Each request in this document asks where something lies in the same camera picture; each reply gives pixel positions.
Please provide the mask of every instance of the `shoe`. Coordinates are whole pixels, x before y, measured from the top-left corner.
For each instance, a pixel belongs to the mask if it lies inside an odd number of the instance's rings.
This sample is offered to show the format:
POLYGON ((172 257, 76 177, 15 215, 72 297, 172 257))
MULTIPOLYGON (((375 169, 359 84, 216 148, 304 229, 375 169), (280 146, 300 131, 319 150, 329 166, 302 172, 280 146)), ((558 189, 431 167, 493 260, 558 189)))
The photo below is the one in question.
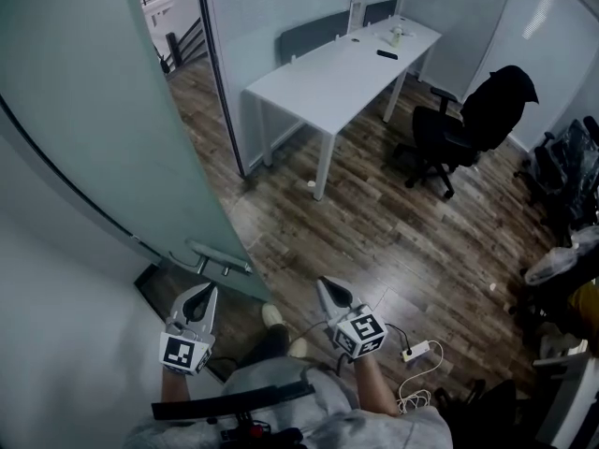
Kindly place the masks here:
POLYGON ((283 316, 274 304, 266 303, 262 306, 262 321, 264 322, 264 326, 269 328, 274 325, 281 325, 283 323, 283 316))
POLYGON ((306 341, 304 338, 294 340, 291 343, 291 346, 289 346, 287 355, 290 357, 296 357, 297 359, 306 357, 308 355, 308 341, 306 341))

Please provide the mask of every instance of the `grey shirt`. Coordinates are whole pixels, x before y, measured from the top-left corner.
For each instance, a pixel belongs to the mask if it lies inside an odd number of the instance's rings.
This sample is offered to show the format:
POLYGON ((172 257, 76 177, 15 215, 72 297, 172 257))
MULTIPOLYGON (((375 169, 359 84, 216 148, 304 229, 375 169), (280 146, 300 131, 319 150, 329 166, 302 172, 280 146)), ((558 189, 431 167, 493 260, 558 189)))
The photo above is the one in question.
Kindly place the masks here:
MULTIPOLYGON (((226 382, 223 396, 267 385, 284 385, 300 379, 308 363, 290 357, 269 359, 240 369, 226 382)), ((451 434, 445 421, 432 407, 400 417, 368 413, 358 408, 355 395, 341 380, 319 369, 306 376, 315 393, 304 398, 252 412, 255 420, 270 424, 273 433, 297 427, 308 448, 451 448, 451 434)), ((173 424, 148 419, 127 437, 125 449, 218 448, 221 431, 238 425, 234 416, 219 417, 215 425, 205 420, 173 424)))

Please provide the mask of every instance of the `white desk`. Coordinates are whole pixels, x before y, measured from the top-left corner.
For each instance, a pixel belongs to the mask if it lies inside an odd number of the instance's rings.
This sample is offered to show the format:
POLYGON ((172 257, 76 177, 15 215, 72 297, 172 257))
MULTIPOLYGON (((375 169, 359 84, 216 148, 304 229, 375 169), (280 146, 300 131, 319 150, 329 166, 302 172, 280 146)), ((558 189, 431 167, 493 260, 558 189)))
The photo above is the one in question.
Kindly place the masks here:
POLYGON ((264 164, 268 167, 272 164, 271 138, 262 117, 266 102, 322 132, 314 188, 314 199, 320 200, 325 192, 335 136, 397 79, 383 118, 387 123, 406 70, 426 51, 428 60, 440 36, 430 28, 395 16, 331 41, 251 84, 246 90, 256 97, 264 164), (405 33, 414 35, 402 36, 396 49, 388 42, 392 37, 390 30, 397 24, 405 33), (398 59, 379 56, 377 50, 395 53, 398 59))

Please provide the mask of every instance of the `door handle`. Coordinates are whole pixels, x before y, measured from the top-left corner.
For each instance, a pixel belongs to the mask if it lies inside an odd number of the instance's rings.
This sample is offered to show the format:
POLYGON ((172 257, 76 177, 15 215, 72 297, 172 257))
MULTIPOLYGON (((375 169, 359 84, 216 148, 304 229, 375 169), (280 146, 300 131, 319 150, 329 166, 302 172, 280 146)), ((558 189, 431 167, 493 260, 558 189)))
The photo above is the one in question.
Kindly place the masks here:
POLYGON ((218 250, 214 250, 205 244, 199 243, 194 239, 186 239, 185 244, 189 247, 191 251, 199 256, 198 261, 194 265, 188 265, 184 263, 179 258, 177 258, 171 251, 168 252, 170 259, 177 264, 178 266, 187 269, 188 271, 194 272, 196 274, 202 274, 204 268, 208 264, 208 261, 212 260, 219 265, 222 265, 223 268, 223 276, 227 276, 230 270, 238 271, 242 274, 251 275, 252 267, 246 261, 242 259, 236 258, 235 256, 231 256, 226 253, 222 253, 218 250))

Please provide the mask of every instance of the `doorframe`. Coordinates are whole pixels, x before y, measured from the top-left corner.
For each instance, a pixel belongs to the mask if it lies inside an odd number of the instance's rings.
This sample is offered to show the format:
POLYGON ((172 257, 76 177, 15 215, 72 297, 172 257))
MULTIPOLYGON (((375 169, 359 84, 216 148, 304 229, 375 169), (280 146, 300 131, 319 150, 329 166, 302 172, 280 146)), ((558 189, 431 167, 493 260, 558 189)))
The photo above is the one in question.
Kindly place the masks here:
POLYGON ((225 117, 226 130, 228 132, 231 147, 235 154, 235 161, 242 178, 245 178, 251 170, 249 162, 246 161, 245 152, 240 152, 240 147, 235 135, 235 129, 231 114, 228 109, 226 85, 222 77, 220 68, 219 55, 221 54, 220 47, 217 43, 217 38, 214 38, 212 33, 211 13, 208 7, 208 0, 198 0, 199 12, 204 24, 204 35, 206 37, 206 46, 208 48, 208 54, 210 55, 210 61, 212 65, 212 73, 214 75, 214 82, 216 83, 216 92, 218 93, 218 100, 225 117))
POLYGON ((113 220, 106 212, 96 205, 82 190, 80 190, 52 162, 29 136, 15 114, 0 94, 0 111, 4 111, 11 125, 0 127, 0 136, 4 137, 15 152, 32 168, 50 188, 75 210, 91 220, 102 230, 116 238, 130 250, 159 265, 162 256, 149 245, 141 241, 126 228, 113 220))

